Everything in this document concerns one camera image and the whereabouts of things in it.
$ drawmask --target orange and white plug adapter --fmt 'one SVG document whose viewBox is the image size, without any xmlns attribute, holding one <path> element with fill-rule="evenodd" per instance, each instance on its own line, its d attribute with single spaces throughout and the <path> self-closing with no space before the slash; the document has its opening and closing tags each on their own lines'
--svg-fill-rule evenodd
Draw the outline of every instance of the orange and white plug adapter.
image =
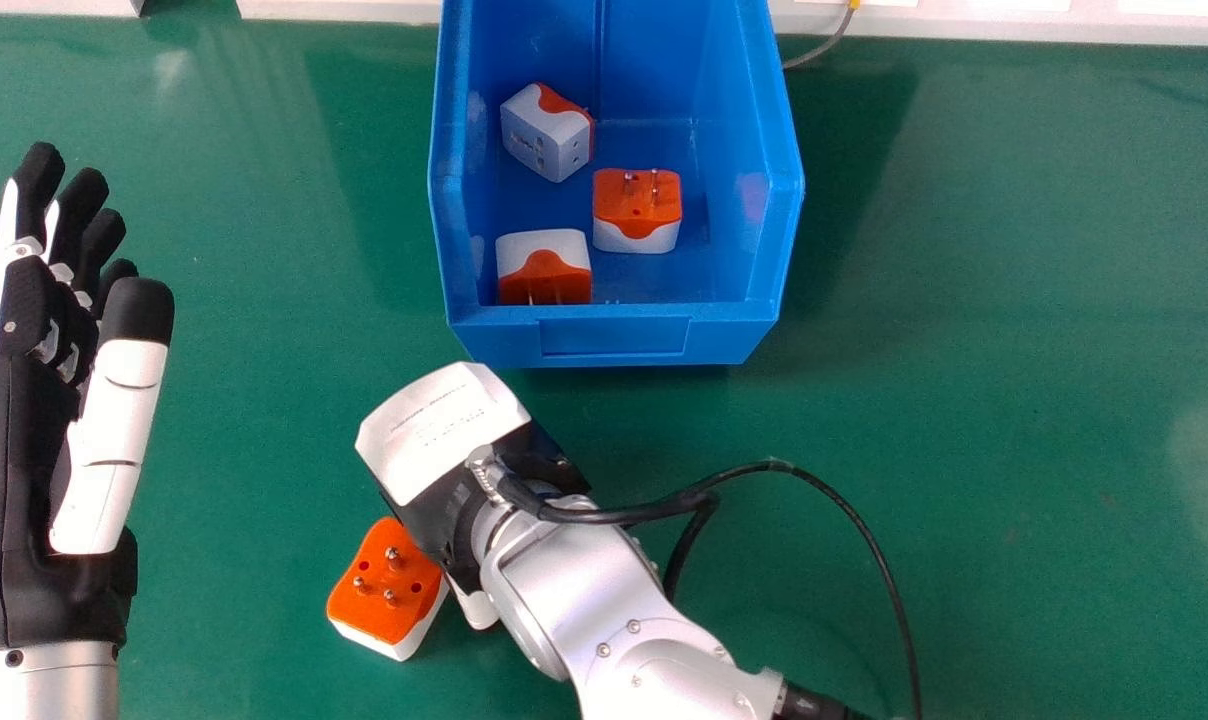
<svg viewBox="0 0 1208 720">
<path fill-rule="evenodd" d="M 503 103 L 503 146 L 516 159 L 551 182 L 563 182 L 591 161 L 596 121 L 535 82 Z"/>
<path fill-rule="evenodd" d="M 500 304 L 591 302 L 591 259 L 582 231 L 507 233 L 498 238 L 496 250 Z"/>
<path fill-rule="evenodd" d="M 592 201 L 596 223 L 591 242 L 605 252 L 668 252 L 683 220 L 680 173 L 672 170 L 596 170 Z"/>
<path fill-rule="evenodd" d="M 448 596 L 439 565 L 394 518 L 377 519 L 329 593 L 329 621 L 348 641 L 408 660 Z"/>
</svg>

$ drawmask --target gray cable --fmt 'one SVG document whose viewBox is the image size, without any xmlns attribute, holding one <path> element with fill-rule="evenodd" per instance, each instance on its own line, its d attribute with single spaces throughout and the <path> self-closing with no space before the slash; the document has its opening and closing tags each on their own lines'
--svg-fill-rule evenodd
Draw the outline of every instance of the gray cable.
<svg viewBox="0 0 1208 720">
<path fill-rule="evenodd" d="M 814 60 L 815 58 L 820 58 L 820 56 L 826 54 L 843 37 L 843 33 L 846 33 L 846 29 L 848 29 L 848 23 L 852 22 L 852 13 L 854 13 L 854 6 L 848 5 L 846 18 L 840 21 L 840 27 L 836 28 L 836 33 L 831 37 L 827 37 L 827 41 L 823 42 L 823 45 L 815 46 L 813 50 L 809 50 L 808 53 L 805 53 L 798 58 L 784 60 L 784 63 L 782 63 L 782 69 L 791 70 L 795 68 L 800 68 L 800 65 L 809 63 L 809 60 Z"/>
</svg>

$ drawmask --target blue plastic bin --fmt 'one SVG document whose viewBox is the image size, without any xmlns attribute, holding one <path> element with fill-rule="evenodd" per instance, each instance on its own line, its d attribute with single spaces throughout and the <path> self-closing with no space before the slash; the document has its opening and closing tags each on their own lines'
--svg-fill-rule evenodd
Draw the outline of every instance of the blue plastic bin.
<svg viewBox="0 0 1208 720">
<path fill-rule="evenodd" d="M 805 173 L 765 0 L 445 0 L 430 201 L 448 323 L 499 368 L 738 364 L 777 323 Z M 499 106 L 545 82 L 596 118 L 596 158 L 545 181 Z M 681 174 L 666 255 L 591 248 L 593 304 L 495 304 L 494 240 L 591 233 L 599 168 Z"/>
</svg>

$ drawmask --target robotic hand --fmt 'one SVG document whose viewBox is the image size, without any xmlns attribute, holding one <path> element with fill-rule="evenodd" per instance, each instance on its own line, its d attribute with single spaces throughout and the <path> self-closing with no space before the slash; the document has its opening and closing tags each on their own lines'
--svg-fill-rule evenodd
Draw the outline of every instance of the robotic hand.
<svg viewBox="0 0 1208 720">
<path fill-rule="evenodd" d="M 173 295 L 104 265 L 108 186 L 36 143 L 0 205 L 0 719 L 118 715 L 137 541 L 124 528 L 173 333 Z"/>
<path fill-rule="evenodd" d="M 573 680 L 583 720 L 863 718 L 773 670 L 738 669 L 722 643 L 672 605 L 670 569 L 663 593 L 656 565 L 623 529 L 695 512 L 674 569 L 718 505 L 710 487 L 751 471 L 805 471 L 765 461 L 654 505 L 599 510 L 582 475 L 511 389 L 484 365 L 466 362 L 436 370 L 377 407 L 360 426 L 356 451 L 412 541 L 443 569 L 467 622 L 482 629 L 501 620 L 532 664 Z M 811 484 L 829 488 L 817 478 Z M 869 542 L 882 561 L 878 544 Z M 896 588 L 889 590 L 896 603 Z M 417 619 L 429 625 L 434 612 Z M 424 628 L 417 629 L 420 637 Z M 908 632 L 904 637 L 908 641 Z M 914 673 L 908 644 L 907 651 Z"/>
</svg>

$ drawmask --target green table surface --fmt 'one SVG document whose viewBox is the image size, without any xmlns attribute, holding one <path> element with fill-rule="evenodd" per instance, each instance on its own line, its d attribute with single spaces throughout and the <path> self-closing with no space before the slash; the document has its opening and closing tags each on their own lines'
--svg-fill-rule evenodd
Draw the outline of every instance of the green table surface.
<svg viewBox="0 0 1208 720">
<path fill-rule="evenodd" d="M 784 37 L 785 51 L 809 41 Z M 130 524 L 123 716 L 571 718 L 445 606 L 338 638 L 385 512 L 352 449 L 464 358 L 426 214 L 434 28 L 0 18 L 0 187 L 93 164 L 178 324 Z M 809 192 L 741 368 L 507 372 L 604 503 L 784 455 L 896 569 L 934 718 L 1208 718 L 1208 50 L 848 40 L 790 76 Z M 724 493 L 683 610 L 749 669 L 906 715 L 875 565 L 788 478 Z M 641 528 L 664 557 L 676 526 Z"/>
</svg>

